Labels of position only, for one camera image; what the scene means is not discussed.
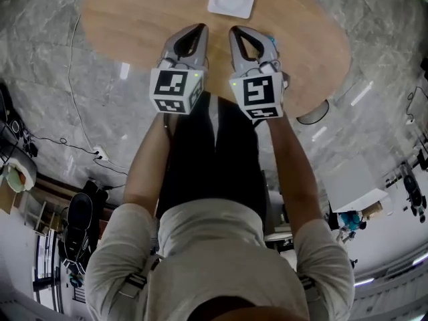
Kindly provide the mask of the white plastic tray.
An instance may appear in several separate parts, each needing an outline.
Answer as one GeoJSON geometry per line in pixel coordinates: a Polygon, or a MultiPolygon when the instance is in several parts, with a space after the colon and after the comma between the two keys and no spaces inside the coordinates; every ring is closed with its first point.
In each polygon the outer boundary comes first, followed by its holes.
{"type": "Polygon", "coordinates": [[[249,19],[255,0],[209,0],[207,10],[210,13],[249,19]]]}

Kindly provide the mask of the oval wooden table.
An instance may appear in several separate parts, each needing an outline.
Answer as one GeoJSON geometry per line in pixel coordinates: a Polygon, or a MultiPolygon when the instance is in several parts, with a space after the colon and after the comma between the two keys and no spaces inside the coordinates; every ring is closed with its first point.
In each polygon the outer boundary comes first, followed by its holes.
{"type": "Polygon", "coordinates": [[[228,100],[230,28],[244,25],[270,35],[290,76],[284,108],[292,118],[313,111],[341,87],[351,63],[348,38],[316,0],[255,0],[248,19],[210,13],[207,6],[208,0],[83,0],[80,22],[96,51],[146,70],[156,65],[172,34],[206,24],[206,89],[228,100]]]}

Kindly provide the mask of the white table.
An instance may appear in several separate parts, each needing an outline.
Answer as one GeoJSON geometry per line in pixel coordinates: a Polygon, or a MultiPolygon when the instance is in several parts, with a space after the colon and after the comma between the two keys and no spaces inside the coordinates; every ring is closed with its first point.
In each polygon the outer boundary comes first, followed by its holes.
{"type": "Polygon", "coordinates": [[[363,211],[380,203],[384,209],[392,208],[389,194],[378,188],[366,163],[357,156],[322,175],[322,183],[334,213],[363,211]]]}

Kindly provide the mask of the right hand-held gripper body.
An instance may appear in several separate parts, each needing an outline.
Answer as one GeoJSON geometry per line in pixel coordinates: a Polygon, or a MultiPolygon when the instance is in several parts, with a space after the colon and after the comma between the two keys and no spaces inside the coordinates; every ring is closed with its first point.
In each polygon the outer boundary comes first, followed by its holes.
{"type": "Polygon", "coordinates": [[[265,120],[284,115],[284,92],[289,81],[285,72],[266,64],[230,79],[229,85],[238,106],[250,120],[265,120]]]}

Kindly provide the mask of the person's right forearm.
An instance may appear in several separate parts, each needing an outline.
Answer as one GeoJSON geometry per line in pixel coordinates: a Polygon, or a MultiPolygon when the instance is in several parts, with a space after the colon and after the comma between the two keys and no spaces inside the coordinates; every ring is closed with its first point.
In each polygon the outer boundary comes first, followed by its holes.
{"type": "Polygon", "coordinates": [[[276,160],[280,190],[292,235],[322,218],[318,186],[310,162],[286,116],[267,120],[276,160]]]}

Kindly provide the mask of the person's left forearm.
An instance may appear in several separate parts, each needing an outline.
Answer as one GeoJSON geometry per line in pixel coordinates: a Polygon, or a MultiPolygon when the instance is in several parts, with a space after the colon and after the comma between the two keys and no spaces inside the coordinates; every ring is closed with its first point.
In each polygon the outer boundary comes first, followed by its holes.
{"type": "Polygon", "coordinates": [[[170,140],[164,115],[157,114],[148,129],[128,172],[123,203],[134,203],[155,214],[161,193],[170,140]]]}

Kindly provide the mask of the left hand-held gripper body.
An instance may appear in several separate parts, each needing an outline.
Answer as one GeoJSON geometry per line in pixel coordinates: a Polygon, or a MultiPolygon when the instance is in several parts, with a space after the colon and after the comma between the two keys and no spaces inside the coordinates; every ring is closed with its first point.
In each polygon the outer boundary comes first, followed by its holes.
{"type": "Polygon", "coordinates": [[[157,112],[189,115],[205,89],[207,66],[153,68],[149,98],[157,112]]]}

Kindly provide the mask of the person's black trousers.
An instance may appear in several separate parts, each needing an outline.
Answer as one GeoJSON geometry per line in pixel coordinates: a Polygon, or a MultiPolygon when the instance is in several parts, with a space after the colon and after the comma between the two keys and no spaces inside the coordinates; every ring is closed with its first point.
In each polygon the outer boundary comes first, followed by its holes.
{"type": "Polygon", "coordinates": [[[253,122],[238,105],[219,98],[214,131],[210,97],[203,92],[192,112],[178,118],[156,217],[182,203],[221,199],[251,209],[264,221],[267,197],[253,122]]]}

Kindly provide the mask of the person's grey shirt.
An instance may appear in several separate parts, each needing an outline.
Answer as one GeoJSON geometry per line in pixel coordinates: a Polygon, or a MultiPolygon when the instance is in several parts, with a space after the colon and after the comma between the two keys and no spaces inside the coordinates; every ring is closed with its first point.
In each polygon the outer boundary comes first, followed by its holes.
{"type": "Polygon", "coordinates": [[[232,201],[202,199],[168,210],[159,249],[153,221],[135,204],[116,208],[86,268],[86,304],[95,321],[187,321],[201,304],[237,297],[315,321],[347,321],[354,274],[321,219],[294,237],[291,267],[263,241],[262,222],[232,201]]]}

